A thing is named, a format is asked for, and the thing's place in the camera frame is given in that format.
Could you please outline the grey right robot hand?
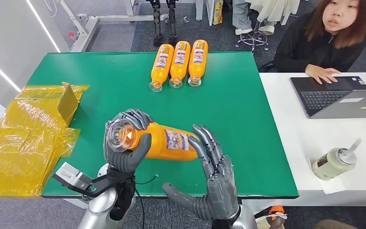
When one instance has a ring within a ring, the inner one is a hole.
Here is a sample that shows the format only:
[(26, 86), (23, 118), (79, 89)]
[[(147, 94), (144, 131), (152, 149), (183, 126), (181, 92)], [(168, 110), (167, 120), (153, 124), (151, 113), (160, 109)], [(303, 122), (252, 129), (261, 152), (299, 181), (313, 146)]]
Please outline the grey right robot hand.
[(166, 196), (203, 220), (226, 220), (235, 216), (239, 210), (234, 170), (230, 158), (223, 154), (222, 148), (213, 133), (204, 125), (193, 125), (199, 137), (188, 137), (202, 164), (206, 178), (206, 194), (193, 197), (179, 191), (170, 183), (163, 183)]

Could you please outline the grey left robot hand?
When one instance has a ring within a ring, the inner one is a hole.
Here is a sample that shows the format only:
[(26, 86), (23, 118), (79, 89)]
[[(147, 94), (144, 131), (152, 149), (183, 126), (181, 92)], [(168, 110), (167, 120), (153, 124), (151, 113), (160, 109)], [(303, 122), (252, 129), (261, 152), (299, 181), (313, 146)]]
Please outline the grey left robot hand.
[(103, 154), (106, 162), (109, 163), (109, 167), (118, 171), (131, 173), (136, 170), (141, 161), (148, 154), (151, 144), (152, 135), (150, 133), (144, 133), (139, 141), (138, 146), (134, 150), (127, 150), (124, 152), (113, 151), (107, 140), (107, 135), (110, 126), (120, 119), (129, 120), (135, 128), (138, 130), (145, 130), (153, 119), (144, 111), (140, 109), (130, 108), (126, 111), (118, 113), (112, 120), (105, 123), (104, 136), (103, 136)]

